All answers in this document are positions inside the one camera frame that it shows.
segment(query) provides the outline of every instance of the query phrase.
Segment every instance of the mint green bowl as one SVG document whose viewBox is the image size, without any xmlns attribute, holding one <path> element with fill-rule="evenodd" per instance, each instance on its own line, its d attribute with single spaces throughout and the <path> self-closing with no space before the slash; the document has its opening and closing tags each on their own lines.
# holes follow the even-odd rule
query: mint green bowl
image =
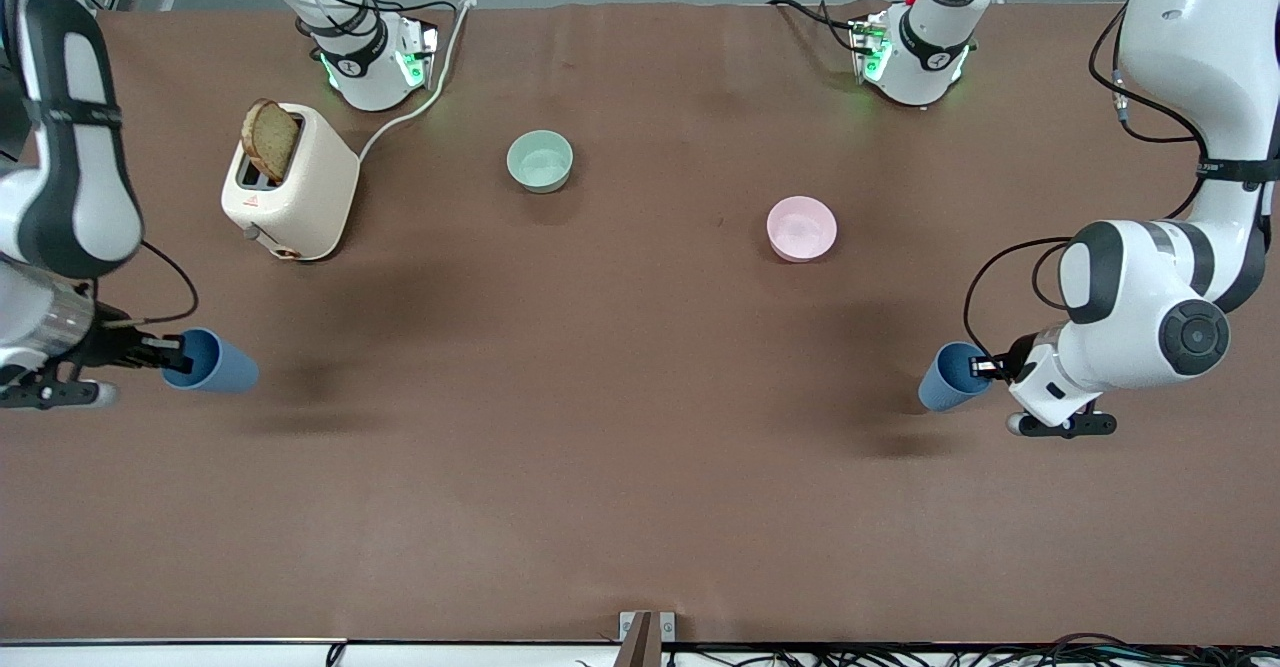
<svg viewBox="0 0 1280 667">
<path fill-rule="evenodd" d="M 511 143 L 507 172 L 529 192 L 544 195 L 564 187 L 573 149 L 554 131 L 530 131 Z"/>
</svg>

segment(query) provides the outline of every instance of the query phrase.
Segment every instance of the white cable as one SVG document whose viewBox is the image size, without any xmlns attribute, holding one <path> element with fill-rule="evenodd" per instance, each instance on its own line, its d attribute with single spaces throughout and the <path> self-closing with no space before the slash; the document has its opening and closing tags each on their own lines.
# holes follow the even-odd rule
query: white cable
<svg viewBox="0 0 1280 667">
<path fill-rule="evenodd" d="M 458 37 L 461 37 L 462 35 L 462 23 L 463 20 L 467 19 L 467 14 L 468 12 L 471 12 L 471 6 L 475 6 L 475 3 L 476 0 L 462 0 L 462 6 L 458 6 L 458 19 L 454 20 L 453 23 L 453 35 L 449 35 L 449 46 L 445 47 L 444 51 L 444 67 L 443 69 L 440 69 L 440 78 L 435 79 L 435 92 L 433 92 L 431 97 L 429 97 L 426 102 L 422 102 L 422 105 L 417 108 L 417 110 L 412 110 L 410 114 L 403 117 L 397 117 L 394 120 L 381 125 L 381 128 L 375 131 L 372 137 L 369 138 L 369 142 L 365 143 L 365 149 L 361 149 L 360 151 L 361 164 L 365 163 L 365 156 L 369 155 L 369 151 L 370 149 L 374 147 L 374 143 L 378 142 L 380 137 L 387 134 L 388 129 L 392 129 L 393 125 L 403 124 L 412 119 L 416 119 L 416 117 L 420 117 L 422 111 L 428 111 L 430 110 L 431 105 L 435 105 L 436 99 L 439 99 L 440 93 L 444 92 L 444 82 L 445 79 L 448 79 L 449 67 L 453 67 L 453 51 L 454 47 L 457 46 Z"/>
<path fill-rule="evenodd" d="M 329 22 L 333 23 L 334 26 L 342 24 L 339 23 L 339 20 L 333 19 L 333 15 L 329 14 L 329 8 L 324 6 L 324 0 L 314 0 L 314 1 L 316 3 L 316 6 L 320 6 L 320 14 L 325 15 L 325 19 L 329 19 Z"/>
</svg>

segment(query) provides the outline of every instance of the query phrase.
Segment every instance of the cup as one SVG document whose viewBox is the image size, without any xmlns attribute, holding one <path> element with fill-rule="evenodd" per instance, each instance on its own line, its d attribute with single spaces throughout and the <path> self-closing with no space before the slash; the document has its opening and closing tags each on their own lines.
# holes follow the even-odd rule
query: cup
<svg viewBox="0 0 1280 667">
<path fill-rule="evenodd" d="M 554 131 L 530 131 L 511 143 L 507 172 L 529 192 L 544 195 L 564 187 L 573 149 Z"/>
<path fill-rule="evenodd" d="M 174 389 L 239 394 L 257 384 L 257 364 L 206 329 L 182 333 L 182 353 L 192 361 L 191 374 L 161 370 L 164 382 Z"/>
<path fill-rule="evenodd" d="M 920 405 L 932 412 L 946 412 L 947 408 L 959 407 L 987 392 L 991 380 L 969 373 L 969 358 L 982 355 L 980 350 L 968 342 L 943 344 L 920 380 L 920 389 L 916 392 Z"/>
</svg>

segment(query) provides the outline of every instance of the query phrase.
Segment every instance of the pink bowl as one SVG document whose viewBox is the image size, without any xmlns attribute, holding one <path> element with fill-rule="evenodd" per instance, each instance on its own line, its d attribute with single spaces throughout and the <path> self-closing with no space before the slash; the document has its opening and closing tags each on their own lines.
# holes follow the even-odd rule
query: pink bowl
<svg viewBox="0 0 1280 667">
<path fill-rule="evenodd" d="M 822 257 L 836 243 L 836 215 L 813 197 L 787 197 L 769 210 L 769 245 L 788 262 Z"/>
</svg>

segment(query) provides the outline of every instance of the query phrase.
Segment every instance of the circular joint cap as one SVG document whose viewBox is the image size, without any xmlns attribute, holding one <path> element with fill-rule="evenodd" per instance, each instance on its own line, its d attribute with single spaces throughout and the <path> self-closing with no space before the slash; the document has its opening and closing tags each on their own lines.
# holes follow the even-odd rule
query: circular joint cap
<svg viewBox="0 0 1280 667">
<path fill-rule="evenodd" d="M 1231 342 L 1226 315 L 1216 303 L 1188 300 L 1176 303 L 1160 324 L 1160 348 L 1174 371 L 1197 376 L 1212 370 Z"/>
</svg>

